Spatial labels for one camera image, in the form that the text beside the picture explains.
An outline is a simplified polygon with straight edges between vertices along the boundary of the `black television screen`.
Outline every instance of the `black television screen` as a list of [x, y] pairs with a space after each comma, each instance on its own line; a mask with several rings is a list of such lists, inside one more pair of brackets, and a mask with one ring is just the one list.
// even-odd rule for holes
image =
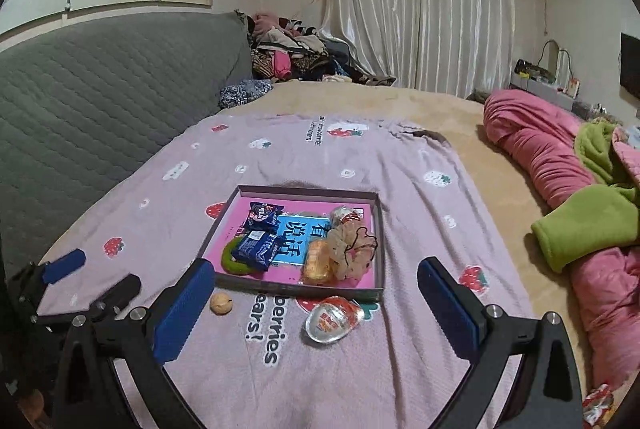
[[640, 99], [640, 39], [620, 34], [620, 86]]

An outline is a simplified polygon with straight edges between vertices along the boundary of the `metal screw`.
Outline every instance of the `metal screw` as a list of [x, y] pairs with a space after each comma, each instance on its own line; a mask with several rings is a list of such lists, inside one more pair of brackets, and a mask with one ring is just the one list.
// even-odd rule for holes
[[490, 304], [489, 306], [487, 306], [486, 312], [489, 314], [489, 317], [493, 317], [494, 319], [502, 317], [502, 314], [504, 314], [504, 310], [502, 310], [502, 308], [500, 308], [497, 304]]
[[86, 317], [80, 314], [74, 317], [74, 320], [71, 321], [71, 324], [73, 324], [73, 326], [75, 326], [76, 328], [79, 328], [82, 325], [84, 325], [85, 321], [86, 321]]
[[556, 325], [562, 322], [562, 317], [560, 317], [556, 312], [549, 312], [546, 314], [546, 320], [551, 324]]
[[145, 315], [146, 315], [146, 308], [143, 308], [142, 306], [133, 308], [133, 310], [129, 312], [129, 317], [131, 317], [134, 321], [140, 321], [144, 319]]

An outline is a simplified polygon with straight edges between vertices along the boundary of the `gray quilted headboard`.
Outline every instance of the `gray quilted headboard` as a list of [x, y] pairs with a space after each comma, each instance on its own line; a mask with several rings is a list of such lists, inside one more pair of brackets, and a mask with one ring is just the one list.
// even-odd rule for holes
[[235, 14], [96, 19], [0, 53], [0, 234], [7, 276], [251, 76]]

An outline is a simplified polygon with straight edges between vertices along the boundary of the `box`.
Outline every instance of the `box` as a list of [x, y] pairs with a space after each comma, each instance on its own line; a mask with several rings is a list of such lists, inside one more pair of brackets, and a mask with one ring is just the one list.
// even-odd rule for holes
[[[241, 228], [249, 213], [251, 202], [284, 205], [285, 215], [303, 212], [328, 215], [331, 210], [340, 205], [361, 209], [367, 229], [378, 241], [371, 269], [360, 282], [348, 279], [331, 286], [308, 285], [300, 282], [302, 274], [300, 262], [295, 262], [294, 257], [287, 255], [276, 257], [268, 271], [261, 275], [237, 276], [226, 273], [220, 264], [222, 250], [231, 239], [242, 233]], [[382, 299], [385, 287], [385, 254], [380, 200], [375, 193], [360, 191], [238, 186], [207, 233], [198, 257], [204, 257], [213, 263], [216, 269], [216, 285], [221, 287], [306, 298], [340, 295], [347, 299], [378, 302]]]

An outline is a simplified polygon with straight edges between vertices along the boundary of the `green fuzzy object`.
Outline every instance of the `green fuzzy object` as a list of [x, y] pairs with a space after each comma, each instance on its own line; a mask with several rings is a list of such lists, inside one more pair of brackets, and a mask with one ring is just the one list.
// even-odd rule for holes
[[220, 260], [220, 264], [222, 265], [222, 268], [225, 269], [226, 273], [233, 275], [248, 275], [255, 271], [255, 269], [251, 268], [249, 265], [241, 263], [240, 261], [234, 261], [231, 257], [231, 251], [234, 250], [241, 241], [242, 236], [239, 235], [228, 242], [226, 247], [222, 250], [222, 259]]

